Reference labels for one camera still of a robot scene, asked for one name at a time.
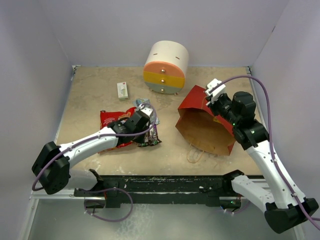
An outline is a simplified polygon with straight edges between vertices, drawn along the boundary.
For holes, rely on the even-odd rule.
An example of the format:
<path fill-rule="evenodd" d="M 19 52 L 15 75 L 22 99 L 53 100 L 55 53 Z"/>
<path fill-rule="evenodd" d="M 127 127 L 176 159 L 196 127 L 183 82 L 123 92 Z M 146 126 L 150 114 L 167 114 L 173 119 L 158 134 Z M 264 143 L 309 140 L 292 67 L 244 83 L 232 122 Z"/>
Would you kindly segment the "red brown paper bag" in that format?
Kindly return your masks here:
<path fill-rule="evenodd" d="M 205 152 L 217 156 L 229 156 L 235 144 L 232 125 L 220 116 L 214 116 L 207 106 L 205 89 L 195 85 L 177 108 L 179 119 L 175 125 L 190 147 L 200 151 L 189 163 L 197 163 Z"/>

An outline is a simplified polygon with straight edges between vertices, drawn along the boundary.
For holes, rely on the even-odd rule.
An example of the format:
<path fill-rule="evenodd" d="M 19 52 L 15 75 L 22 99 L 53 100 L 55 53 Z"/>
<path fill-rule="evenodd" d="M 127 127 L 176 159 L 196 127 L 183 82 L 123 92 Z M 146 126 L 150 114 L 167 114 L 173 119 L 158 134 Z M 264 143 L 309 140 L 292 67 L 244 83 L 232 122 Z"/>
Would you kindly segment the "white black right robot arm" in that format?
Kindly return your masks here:
<path fill-rule="evenodd" d="M 253 96 L 244 91 L 236 92 L 232 99 L 225 92 L 206 90 L 205 94 L 206 105 L 214 116 L 231 124 L 235 140 L 254 160 L 270 189 L 264 190 L 240 173 L 222 183 L 223 192 L 246 197 L 264 213 L 266 222 L 278 234 L 306 221 L 315 225 L 317 220 L 312 215 L 319 205 L 314 198 L 305 196 L 276 156 L 267 129 L 255 118 Z"/>

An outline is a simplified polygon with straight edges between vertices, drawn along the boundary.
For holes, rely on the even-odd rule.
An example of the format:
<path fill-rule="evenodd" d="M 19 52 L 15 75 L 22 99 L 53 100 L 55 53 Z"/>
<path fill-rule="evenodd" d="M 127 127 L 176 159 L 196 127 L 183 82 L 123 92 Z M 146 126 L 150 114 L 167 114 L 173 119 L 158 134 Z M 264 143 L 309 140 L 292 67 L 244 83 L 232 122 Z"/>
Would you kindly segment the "red candy snack bag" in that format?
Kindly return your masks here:
<path fill-rule="evenodd" d="M 101 110 L 100 111 L 100 129 L 103 129 L 104 127 L 107 127 L 110 123 L 121 120 L 124 122 L 127 118 L 131 117 L 133 113 L 135 112 L 136 107 L 131 107 L 126 111 L 106 111 L 106 110 Z M 119 146 L 113 147 L 113 148 L 108 148 L 105 150 L 102 150 L 98 152 L 100 155 L 104 154 L 108 151 L 112 151 L 115 149 L 121 149 L 124 147 L 127 147 L 132 144 L 132 141 L 127 142 L 127 143 L 122 143 Z"/>

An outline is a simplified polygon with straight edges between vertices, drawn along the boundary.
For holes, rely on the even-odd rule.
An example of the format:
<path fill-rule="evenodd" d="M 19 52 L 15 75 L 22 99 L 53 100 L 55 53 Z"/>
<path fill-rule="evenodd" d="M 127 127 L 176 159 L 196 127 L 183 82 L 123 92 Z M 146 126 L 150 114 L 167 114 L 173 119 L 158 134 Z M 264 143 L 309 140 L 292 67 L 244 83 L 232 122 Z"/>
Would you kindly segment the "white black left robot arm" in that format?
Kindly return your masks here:
<path fill-rule="evenodd" d="M 103 191 L 103 184 L 97 174 L 72 168 L 101 151 L 131 141 L 141 142 L 153 126 L 150 122 L 153 115 L 153 109 L 145 107 L 125 121 L 114 121 L 82 139 L 60 145 L 53 141 L 46 143 L 31 168 L 35 175 L 32 190 L 45 190 L 52 195 L 64 188 L 85 189 L 91 196 L 98 196 Z"/>

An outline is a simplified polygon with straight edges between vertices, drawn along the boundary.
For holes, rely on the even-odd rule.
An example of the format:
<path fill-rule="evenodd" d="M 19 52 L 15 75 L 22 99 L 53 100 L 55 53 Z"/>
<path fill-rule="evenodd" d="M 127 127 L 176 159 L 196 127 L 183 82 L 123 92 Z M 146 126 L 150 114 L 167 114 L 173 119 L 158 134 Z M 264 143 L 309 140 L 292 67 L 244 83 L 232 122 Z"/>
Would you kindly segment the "silver foil snack packet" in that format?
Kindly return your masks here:
<path fill-rule="evenodd" d="M 154 122 L 155 125 L 158 125 L 160 123 L 158 116 L 153 117 L 151 121 Z"/>

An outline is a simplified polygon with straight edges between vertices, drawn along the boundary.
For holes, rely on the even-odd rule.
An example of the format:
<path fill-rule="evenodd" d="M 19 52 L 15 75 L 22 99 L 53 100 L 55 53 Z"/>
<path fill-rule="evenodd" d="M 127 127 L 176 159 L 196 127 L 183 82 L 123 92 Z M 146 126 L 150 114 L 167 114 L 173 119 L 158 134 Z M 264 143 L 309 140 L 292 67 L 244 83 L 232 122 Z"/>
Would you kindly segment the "dark brown candy packet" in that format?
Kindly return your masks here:
<path fill-rule="evenodd" d="M 143 142 L 139 143 L 137 146 L 140 148 L 153 147 L 160 143 L 162 143 L 162 141 L 159 139 L 157 126 L 154 125 L 152 129 L 145 134 Z"/>

